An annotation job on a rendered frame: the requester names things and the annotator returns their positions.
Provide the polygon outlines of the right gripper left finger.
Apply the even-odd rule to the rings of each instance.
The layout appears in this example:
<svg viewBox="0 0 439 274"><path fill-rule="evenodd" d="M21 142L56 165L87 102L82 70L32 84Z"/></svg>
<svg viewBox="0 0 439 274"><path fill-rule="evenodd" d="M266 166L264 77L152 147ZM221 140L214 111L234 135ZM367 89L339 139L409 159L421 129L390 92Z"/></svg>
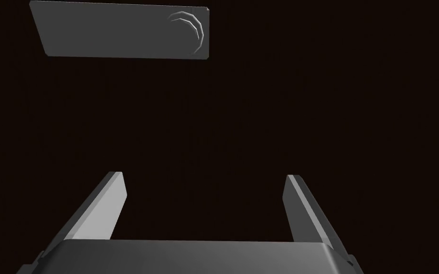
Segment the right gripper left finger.
<svg viewBox="0 0 439 274"><path fill-rule="evenodd" d="M127 198L122 172L109 172L50 243L68 239L109 240Z"/></svg>

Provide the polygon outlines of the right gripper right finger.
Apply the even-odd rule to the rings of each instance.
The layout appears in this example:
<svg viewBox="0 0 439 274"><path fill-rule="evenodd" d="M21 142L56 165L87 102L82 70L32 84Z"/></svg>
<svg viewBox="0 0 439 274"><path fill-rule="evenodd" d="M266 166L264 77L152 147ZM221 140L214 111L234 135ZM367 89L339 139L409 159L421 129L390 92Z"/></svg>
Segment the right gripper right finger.
<svg viewBox="0 0 439 274"><path fill-rule="evenodd" d="M295 242L320 242L338 254L346 248L300 175L287 175L282 200Z"/></svg>

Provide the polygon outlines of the grey drawer front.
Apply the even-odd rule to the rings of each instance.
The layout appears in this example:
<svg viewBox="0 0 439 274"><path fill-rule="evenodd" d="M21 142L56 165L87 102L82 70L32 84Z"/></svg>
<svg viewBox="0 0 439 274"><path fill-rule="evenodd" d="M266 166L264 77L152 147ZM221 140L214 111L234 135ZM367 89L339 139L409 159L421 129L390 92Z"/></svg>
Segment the grey drawer front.
<svg viewBox="0 0 439 274"><path fill-rule="evenodd" d="M199 59L209 57L207 7L91 2L31 1L31 13L46 55L129 59ZM197 38L175 12L194 14L204 41L192 55Z"/></svg>

